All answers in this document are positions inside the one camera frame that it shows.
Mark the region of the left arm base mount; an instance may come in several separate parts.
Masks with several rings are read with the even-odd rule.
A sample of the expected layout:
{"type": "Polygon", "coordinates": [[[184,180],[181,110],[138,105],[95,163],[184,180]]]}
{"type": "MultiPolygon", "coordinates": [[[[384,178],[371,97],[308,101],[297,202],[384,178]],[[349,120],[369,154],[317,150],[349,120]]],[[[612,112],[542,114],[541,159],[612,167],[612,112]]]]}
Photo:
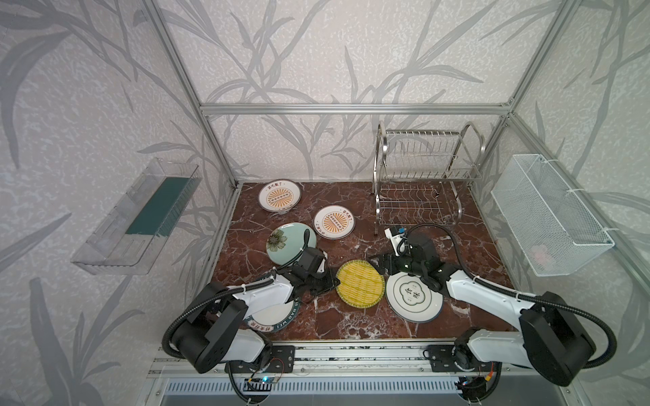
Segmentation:
{"type": "Polygon", "coordinates": [[[232,368],[235,373],[265,372],[272,374],[291,373],[296,361],[296,347],[293,345],[277,345],[262,351],[258,359],[252,363],[237,361],[232,368]]]}

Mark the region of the clear plastic wall shelf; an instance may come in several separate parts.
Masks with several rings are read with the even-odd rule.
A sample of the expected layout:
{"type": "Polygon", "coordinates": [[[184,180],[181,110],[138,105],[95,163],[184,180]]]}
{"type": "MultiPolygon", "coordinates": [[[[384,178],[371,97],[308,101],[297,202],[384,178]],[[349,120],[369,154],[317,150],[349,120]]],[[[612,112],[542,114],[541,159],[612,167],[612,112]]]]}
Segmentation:
{"type": "Polygon", "coordinates": [[[91,275],[149,274],[201,181],[197,164],[150,160],[71,262],[91,275]]]}

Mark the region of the white plate dark lettered rim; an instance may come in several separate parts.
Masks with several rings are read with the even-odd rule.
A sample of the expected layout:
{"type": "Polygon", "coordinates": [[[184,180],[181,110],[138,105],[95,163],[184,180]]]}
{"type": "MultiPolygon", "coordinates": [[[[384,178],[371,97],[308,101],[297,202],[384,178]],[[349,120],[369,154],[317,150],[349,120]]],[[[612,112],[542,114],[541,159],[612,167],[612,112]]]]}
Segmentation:
{"type": "Polygon", "coordinates": [[[300,309],[301,302],[295,300],[247,316],[244,323],[249,328],[260,333],[277,333],[286,328],[296,318],[300,309]]]}

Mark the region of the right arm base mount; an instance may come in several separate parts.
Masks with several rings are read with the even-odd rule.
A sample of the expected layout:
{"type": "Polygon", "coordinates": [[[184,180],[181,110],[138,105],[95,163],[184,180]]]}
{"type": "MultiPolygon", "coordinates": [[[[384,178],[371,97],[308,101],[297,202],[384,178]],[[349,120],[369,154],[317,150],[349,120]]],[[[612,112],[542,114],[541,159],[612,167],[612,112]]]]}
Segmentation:
{"type": "Polygon", "coordinates": [[[465,345],[434,344],[422,352],[432,372],[457,372],[488,374],[493,370],[490,362],[480,361],[465,345]]]}

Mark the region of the large orange sunburst plate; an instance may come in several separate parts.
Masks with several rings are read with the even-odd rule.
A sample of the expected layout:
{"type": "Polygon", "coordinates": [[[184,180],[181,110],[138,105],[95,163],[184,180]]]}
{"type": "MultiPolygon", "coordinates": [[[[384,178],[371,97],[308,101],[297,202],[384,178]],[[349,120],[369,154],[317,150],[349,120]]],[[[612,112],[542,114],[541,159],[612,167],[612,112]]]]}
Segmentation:
{"type": "Polygon", "coordinates": [[[262,209],[275,213],[290,211],[300,199],[301,188],[288,179],[276,179],[265,184],[258,195],[262,209]]]}

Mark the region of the yellow woven bamboo plate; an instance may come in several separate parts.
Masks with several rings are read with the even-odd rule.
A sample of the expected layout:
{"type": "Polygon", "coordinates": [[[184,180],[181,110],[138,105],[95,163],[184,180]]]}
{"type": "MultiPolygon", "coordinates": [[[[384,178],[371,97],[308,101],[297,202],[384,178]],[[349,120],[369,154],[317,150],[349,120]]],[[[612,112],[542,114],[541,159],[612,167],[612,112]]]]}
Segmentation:
{"type": "Polygon", "coordinates": [[[369,262],[345,262],[336,277],[340,282],[336,287],[337,294],[348,306],[368,309],[377,305],[384,297],[384,277],[369,262]]]}

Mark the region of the green flower plate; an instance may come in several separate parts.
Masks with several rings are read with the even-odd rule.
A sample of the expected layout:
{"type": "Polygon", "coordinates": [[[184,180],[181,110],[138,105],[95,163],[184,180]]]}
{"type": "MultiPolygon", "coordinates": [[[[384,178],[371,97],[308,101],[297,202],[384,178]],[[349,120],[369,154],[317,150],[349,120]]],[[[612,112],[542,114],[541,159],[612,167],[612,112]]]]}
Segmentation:
{"type": "Polygon", "coordinates": [[[309,232],[308,247],[315,248],[317,236],[314,230],[304,223],[287,223],[276,228],[266,241],[266,251],[270,260],[279,266],[299,254],[304,246],[304,233],[309,232]]]}

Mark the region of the small orange sunburst plate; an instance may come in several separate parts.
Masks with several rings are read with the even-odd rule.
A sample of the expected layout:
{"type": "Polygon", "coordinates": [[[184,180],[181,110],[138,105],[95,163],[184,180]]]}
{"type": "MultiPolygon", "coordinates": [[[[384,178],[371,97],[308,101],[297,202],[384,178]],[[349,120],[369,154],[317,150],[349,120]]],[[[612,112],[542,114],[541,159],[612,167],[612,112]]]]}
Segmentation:
{"type": "Polygon", "coordinates": [[[355,228],[355,218],[351,211],[343,206],[326,206],[313,220],[316,232],[328,240],[340,240],[350,235],[355,228]]]}

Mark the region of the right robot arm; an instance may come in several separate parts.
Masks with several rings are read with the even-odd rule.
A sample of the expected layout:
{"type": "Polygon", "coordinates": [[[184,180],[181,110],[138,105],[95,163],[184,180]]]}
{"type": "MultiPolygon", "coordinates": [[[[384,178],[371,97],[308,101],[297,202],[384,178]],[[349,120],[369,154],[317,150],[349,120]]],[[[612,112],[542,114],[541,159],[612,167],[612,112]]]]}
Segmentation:
{"type": "Polygon", "coordinates": [[[466,302],[511,326],[508,332],[470,328],[455,340],[457,368],[475,363],[511,364],[534,370],[547,381],[568,386],[587,367],[596,345],[563,299],[550,292],[526,299],[523,293],[471,277],[459,265],[443,262],[423,233],[387,228],[391,250],[377,255],[388,275],[386,294],[394,311],[412,322],[428,322],[446,298],[466,302]]]}

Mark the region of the white plate green rim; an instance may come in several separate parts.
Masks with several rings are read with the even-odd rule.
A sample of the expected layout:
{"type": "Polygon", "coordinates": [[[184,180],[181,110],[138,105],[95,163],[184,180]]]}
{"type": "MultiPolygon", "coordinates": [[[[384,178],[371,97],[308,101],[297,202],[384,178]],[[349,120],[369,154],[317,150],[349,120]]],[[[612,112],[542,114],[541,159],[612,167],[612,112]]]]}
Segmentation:
{"type": "Polygon", "coordinates": [[[404,272],[388,278],[385,294],[394,313],[414,323],[433,321],[443,308],[442,294],[431,291],[421,279],[404,272]]]}

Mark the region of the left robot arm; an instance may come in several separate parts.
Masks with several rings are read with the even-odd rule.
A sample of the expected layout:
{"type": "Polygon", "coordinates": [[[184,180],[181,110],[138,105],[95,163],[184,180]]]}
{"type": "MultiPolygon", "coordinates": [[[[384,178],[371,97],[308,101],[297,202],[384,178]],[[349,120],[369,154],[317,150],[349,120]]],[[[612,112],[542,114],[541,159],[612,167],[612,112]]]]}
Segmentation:
{"type": "Polygon", "coordinates": [[[304,294],[316,298],[339,284],[327,259],[324,251],[305,247],[253,283],[208,284],[167,328],[162,350],[199,373],[220,364],[266,369],[277,350],[263,333],[291,322],[304,294]]]}

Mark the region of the stainless steel dish rack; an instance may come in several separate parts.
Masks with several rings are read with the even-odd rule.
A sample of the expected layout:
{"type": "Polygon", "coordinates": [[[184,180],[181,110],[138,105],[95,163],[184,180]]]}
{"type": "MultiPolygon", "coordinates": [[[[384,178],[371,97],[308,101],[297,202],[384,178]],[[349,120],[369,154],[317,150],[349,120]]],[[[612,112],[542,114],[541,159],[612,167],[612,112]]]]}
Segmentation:
{"type": "Polygon", "coordinates": [[[461,190],[480,178],[485,137],[471,121],[461,130],[377,127],[372,172],[374,233],[420,223],[456,225],[461,190]]]}

